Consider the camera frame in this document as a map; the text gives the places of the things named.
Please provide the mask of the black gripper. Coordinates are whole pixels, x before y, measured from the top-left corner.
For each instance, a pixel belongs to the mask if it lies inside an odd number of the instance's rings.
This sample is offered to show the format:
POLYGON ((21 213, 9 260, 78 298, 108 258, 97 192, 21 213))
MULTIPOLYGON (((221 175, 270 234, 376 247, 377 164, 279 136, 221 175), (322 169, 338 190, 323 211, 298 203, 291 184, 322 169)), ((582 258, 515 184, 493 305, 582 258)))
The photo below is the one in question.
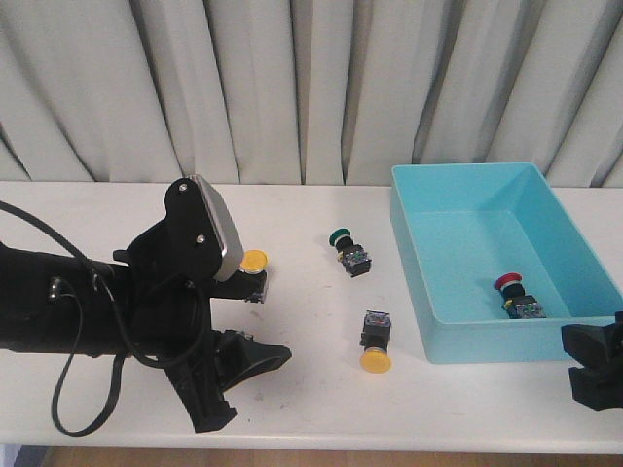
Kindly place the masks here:
POLYGON ((220 430, 236 416, 223 391, 292 357, 288 347, 241 331, 213 331, 210 298, 245 301, 258 283, 240 270, 224 282, 190 279, 173 257, 165 218, 113 258, 128 265, 132 278, 129 339, 139 356, 165 370, 196 432, 220 430))
POLYGON ((614 323, 605 327, 606 346, 604 329, 599 326, 571 324, 561 328, 566 354, 580 364, 605 364, 601 389, 596 371, 568 369, 572 399, 593 410, 622 407, 622 312, 617 311, 614 318, 614 323))

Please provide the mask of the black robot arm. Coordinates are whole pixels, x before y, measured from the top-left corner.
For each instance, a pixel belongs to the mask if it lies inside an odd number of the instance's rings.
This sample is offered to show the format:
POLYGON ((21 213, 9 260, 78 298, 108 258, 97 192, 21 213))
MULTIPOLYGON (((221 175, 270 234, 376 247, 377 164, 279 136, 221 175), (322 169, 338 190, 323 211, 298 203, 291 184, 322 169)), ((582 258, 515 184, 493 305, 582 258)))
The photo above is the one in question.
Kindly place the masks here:
MULTIPOLYGON (((212 326, 212 300, 259 302, 268 279, 243 266, 229 218, 168 212, 109 264, 41 220, 28 223, 64 254, 2 248, 1 345, 112 356, 108 398, 91 431, 114 411, 130 357, 166 373, 199 433, 235 417, 227 390, 290 358, 286 346, 212 326)), ((621 292, 568 219, 545 232, 502 211, 393 215, 391 223, 431 362, 556 359, 572 346, 570 328, 601 328, 622 308, 621 292)))

